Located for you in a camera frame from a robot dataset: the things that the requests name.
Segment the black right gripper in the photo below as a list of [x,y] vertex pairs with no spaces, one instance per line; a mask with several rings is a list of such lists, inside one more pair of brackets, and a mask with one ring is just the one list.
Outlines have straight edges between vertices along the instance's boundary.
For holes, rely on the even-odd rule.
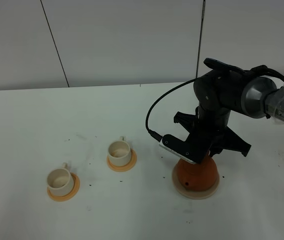
[[166,134],[162,142],[166,147],[186,156],[197,164],[209,154],[213,157],[223,150],[241,153],[247,156],[251,145],[240,138],[227,126],[218,126],[216,121],[201,121],[199,118],[200,107],[195,114],[177,112],[174,123],[181,124],[188,132],[185,140],[181,140],[171,134]]

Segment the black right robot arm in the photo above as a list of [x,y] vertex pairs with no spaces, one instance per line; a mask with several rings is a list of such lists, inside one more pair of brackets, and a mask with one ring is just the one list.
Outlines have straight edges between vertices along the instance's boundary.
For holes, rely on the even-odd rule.
[[205,156],[223,150],[247,155],[250,144],[228,127],[231,112],[250,118],[275,118],[284,122],[284,76],[265,65],[243,70],[218,60],[207,58],[210,71],[194,81],[199,101],[195,114],[178,112],[174,122],[189,133],[186,140],[166,134],[160,146],[181,159],[200,164]]

